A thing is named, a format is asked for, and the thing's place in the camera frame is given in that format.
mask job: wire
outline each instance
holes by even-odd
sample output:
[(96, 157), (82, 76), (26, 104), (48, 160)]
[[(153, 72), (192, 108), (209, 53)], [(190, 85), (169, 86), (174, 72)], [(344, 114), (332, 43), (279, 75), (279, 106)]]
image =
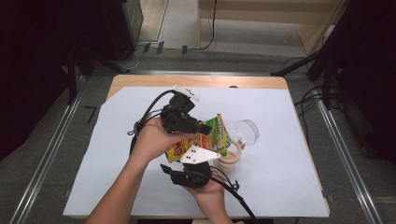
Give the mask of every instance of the wire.
[(200, 175), (200, 176), (203, 176), (205, 178), (209, 178), (209, 179), (215, 181), (216, 183), (222, 185), (225, 189), (227, 189), (227, 191), (229, 191), (236, 198), (236, 200), (238, 200), (238, 202), (241, 203), (242, 207), (245, 208), (247, 213), (250, 215), (251, 219), (253, 219), (253, 223), (259, 224), (258, 219), (256, 218), (256, 216), (254, 216), (253, 212), (250, 210), (250, 208), (246, 204), (244, 198), (242, 198), (235, 190), (233, 190), (232, 187), (228, 186), (227, 184), (217, 180), (215, 177), (210, 176), (210, 175), (204, 175), (204, 174), (201, 174), (199, 172), (194, 172), (194, 171), (189, 171), (189, 173), (193, 174), (193, 175)]
[(228, 176), (226, 174), (224, 174), (224, 172), (222, 172), (218, 167), (216, 166), (210, 166), (211, 168), (216, 169), (217, 171), (221, 172), (222, 175), (224, 175), (224, 177), (227, 179), (227, 182), (230, 184), (230, 187), (233, 187), (233, 184), (231, 183), (230, 178), (228, 178)]
[(148, 107), (148, 109), (146, 110), (145, 114), (143, 115), (142, 119), (140, 119), (140, 122), (138, 121), (136, 125), (136, 128), (134, 128), (134, 138), (132, 139), (131, 142), (131, 147), (129, 149), (129, 154), (131, 155), (132, 150), (134, 149), (134, 144), (136, 143), (137, 140), (137, 136), (139, 135), (139, 132), (142, 130), (142, 128), (144, 127), (144, 125), (146, 124), (146, 122), (144, 120), (147, 119), (148, 115), (149, 115), (149, 111), (151, 110), (152, 107), (154, 107), (155, 104), (157, 104), (157, 102), (166, 94), (168, 93), (173, 93), (176, 94), (177, 92), (174, 90), (169, 90), (169, 91), (164, 91), (163, 93), (161, 93), (159, 96), (157, 96), (157, 98), (154, 99), (154, 101), (151, 103), (151, 105)]
[(145, 125), (147, 124), (147, 122), (149, 122), (149, 120), (154, 119), (155, 117), (159, 116), (161, 113), (155, 114), (151, 117), (149, 117), (148, 119), (146, 119), (145, 123), (143, 124), (143, 127), (145, 127)]
[(302, 112), (301, 114), (298, 115), (298, 117), (301, 117), (304, 113), (306, 113), (307, 111), (313, 109), (313, 108), (315, 107), (315, 105), (316, 105), (320, 100), (322, 100), (321, 97), (318, 98), (318, 99), (315, 99), (315, 101), (311, 102), (308, 106), (305, 107), (304, 112)]
[(304, 99), (305, 99), (306, 95), (308, 95), (309, 92), (311, 92), (317, 88), (320, 88), (320, 86), (316, 86), (316, 87), (310, 89), (308, 92), (306, 92), (303, 96), (303, 99), (300, 102), (301, 116), (303, 117), (303, 125), (304, 125), (304, 129), (305, 129), (305, 141), (308, 146), (309, 146), (309, 135), (308, 135), (308, 125), (306, 124), (306, 119), (305, 119), (305, 115), (304, 115)]
[[(209, 1), (207, 1), (207, 0), (206, 0), (206, 8), (207, 8), (207, 14), (209, 15)], [(214, 35), (215, 31), (212, 29), (212, 26), (210, 25), (209, 18), (207, 18), (207, 25), (209, 26), (210, 32), (212, 32), (212, 34)], [(214, 50), (217, 46), (218, 46), (218, 44), (215, 41), (215, 47), (212, 50)]]
[[(314, 94), (314, 95), (311, 95), (311, 96), (305, 98), (304, 100), (305, 100), (305, 101), (309, 101), (309, 100), (312, 100), (311, 98), (317, 99), (317, 98), (315, 98), (315, 97), (316, 97), (316, 96), (321, 96), (321, 95), (322, 95), (322, 93)], [(294, 103), (294, 105), (299, 105), (301, 102), (302, 102), (302, 101), (297, 102), (297, 103)]]
[(122, 65), (122, 64), (120, 64), (120, 63), (117, 63), (117, 64), (118, 64), (119, 66), (123, 67), (127, 72), (130, 72), (131, 70), (135, 69), (135, 68), (139, 65), (139, 59), (137, 58), (136, 53), (137, 53), (140, 49), (142, 49), (142, 48), (139, 48), (139, 49), (137, 49), (137, 50), (134, 51), (134, 57), (136, 58), (136, 64), (134, 65), (134, 67), (129, 68), (129, 67), (125, 67), (124, 65)]
[(212, 44), (212, 42), (213, 42), (213, 39), (215, 38), (215, 19), (216, 19), (216, 6), (217, 6), (217, 4), (218, 4), (218, 0), (215, 0), (215, 8), (214, 8), (214, 10), (213, 10), (213, 19), (212, 19), (212, 27), (213, 27), (213, 29), (212, 29), (212, 38), (211, 38), (209, 44), (206, 45), (206, 47), (201, 48), (201, 49), (197, 49), (197, 50), (204, 50), (204, 49), (209, 48), (209, 46), (210, 46), (210, 45)]

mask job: snack bag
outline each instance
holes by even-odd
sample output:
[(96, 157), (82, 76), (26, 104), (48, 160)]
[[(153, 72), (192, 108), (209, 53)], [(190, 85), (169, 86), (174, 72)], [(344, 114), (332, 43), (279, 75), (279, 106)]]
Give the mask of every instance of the snack bag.
[(204, 121), (203, 124), (212, 127), (210, 134), (196, 133), (192, 138), (170, 146), (166, 151), (166, 157), (169, 162), (179, 161), (192, 145), (218, 152), (222, 156), (227, 155), (227, 147), (231, 144), (231, 137), (227, 133), (221, 114), (218, 114), (213, 119)]

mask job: glass cup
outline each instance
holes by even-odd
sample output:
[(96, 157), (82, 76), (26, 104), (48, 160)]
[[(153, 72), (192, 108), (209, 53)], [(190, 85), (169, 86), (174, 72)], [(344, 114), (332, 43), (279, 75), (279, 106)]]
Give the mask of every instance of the glass cup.
[(235, 131), (242, 149), (245, 146), (253, 146), (260, 136), (259, 129), (250, 119), (242, 119), (236, 122)]

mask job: metal rail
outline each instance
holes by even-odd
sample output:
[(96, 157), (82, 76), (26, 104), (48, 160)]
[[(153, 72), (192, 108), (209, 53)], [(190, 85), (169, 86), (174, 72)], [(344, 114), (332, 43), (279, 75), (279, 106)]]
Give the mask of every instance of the metal rail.
[(382, 224), (382, 218), (375, 206), (374, 200), (369, 190), (367, 189), (363, 179), (361, 178), (361, 174), (359, 173), (355, 162), (349, 154), (347, 145), (344, 142), (344, 139), (339, 132), (337, 124), (332, 116), (332, 111), (328, 110), (321, 101), (318, 103), (318, 107), (329, 129), (332, 140), (334, 141), (335, 148), (337, 149), (341, 161), (344, 164), (346, 174), (348, 175), (352, 187), (355, 190), (356, 196), (361, 203), (361, 208), (364, 212), (364, 215), (366, 215), (367, 221), (370, 224)]
[(21, 197), (21, 201), (14, 213), (14, 216), (9, 222), (10, 224), (24, 223), (27, 216), (29, 215), (30, 209), (35, 202), (35, 198), (37, 197), (37, 194), (44, 183), (44, 179), (46, 178), (46, 175), (50, 169), (50, 166), (52, 165), (55, 155), (58, 152), (58, 148), (62, 143), (64, 134), (66, 133), (70, 121), (72, 120), (76, 112), (79, 101), (81, 99), (81, 94), (85, 89), (87, 81), (87, 77), (80, 77), (78, 83), (80, 86), (78, 95), (76, 99), (72, 102), (72, 104), (69, 105), (64, 111), (64, 115), (49, 142), (49, 145), (41, 159), (41, 162), (38, 164), (37, 169), (35, 170), (35, 174), (33, 175), (26, 190), (24, 191)]

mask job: white paper sheet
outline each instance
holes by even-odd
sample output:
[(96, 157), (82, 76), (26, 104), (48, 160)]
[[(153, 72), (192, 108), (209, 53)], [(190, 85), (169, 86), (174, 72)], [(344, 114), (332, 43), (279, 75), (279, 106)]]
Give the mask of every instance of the white paper sheet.
[[(79, 168), (64, 209), (65, 216), (88, 216), (129, 156), (132, 137), (127, 135), (151, 102), (170, 88), (126, 87), (101, 108), (92, 140)], [(256, 217), (327, 217), (314, 164), (306, 147), (290, 93), (269, 89), (190, 88), (200, 95), (191, 116), (207, 120), (220, 113), (232, 139), (235, 124), (253, 120), (260, 131), (254, 146), (246, 147), (241, 160), (229, 174), (241, 185), (238, 193)], [(167, 105), (172, 94), (154, 106)], [(154, 160), (145, 172), (134, 203), (137, 217), (205, 217), (195, 200), (180, 186), (173, 185), (160, 163)], [(241, 204), (226, 192), (226, 209), (231, 217), (248, 217)]]

